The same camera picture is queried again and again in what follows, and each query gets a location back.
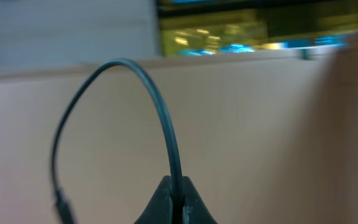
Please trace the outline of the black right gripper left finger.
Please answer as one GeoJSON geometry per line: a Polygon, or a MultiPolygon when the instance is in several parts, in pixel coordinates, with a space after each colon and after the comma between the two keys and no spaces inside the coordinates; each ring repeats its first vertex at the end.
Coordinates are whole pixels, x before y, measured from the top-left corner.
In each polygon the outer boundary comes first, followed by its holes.
{"type": "Polygon", "coordinates": [[[171,224],[172,199],[170,195],[171,177],[162,178],[146,208],[134,224],[171,224]]]}

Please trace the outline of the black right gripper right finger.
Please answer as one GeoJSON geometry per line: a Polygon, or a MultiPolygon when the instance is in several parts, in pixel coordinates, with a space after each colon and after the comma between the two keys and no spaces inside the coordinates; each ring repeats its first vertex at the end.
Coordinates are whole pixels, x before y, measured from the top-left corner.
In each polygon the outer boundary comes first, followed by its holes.
{"type": "Polygon", "coordinates": [[[217,224],[216,220],[208,211],[191,179],[187,176],[182,178],[183,184],[183,224],[217,224]]]}

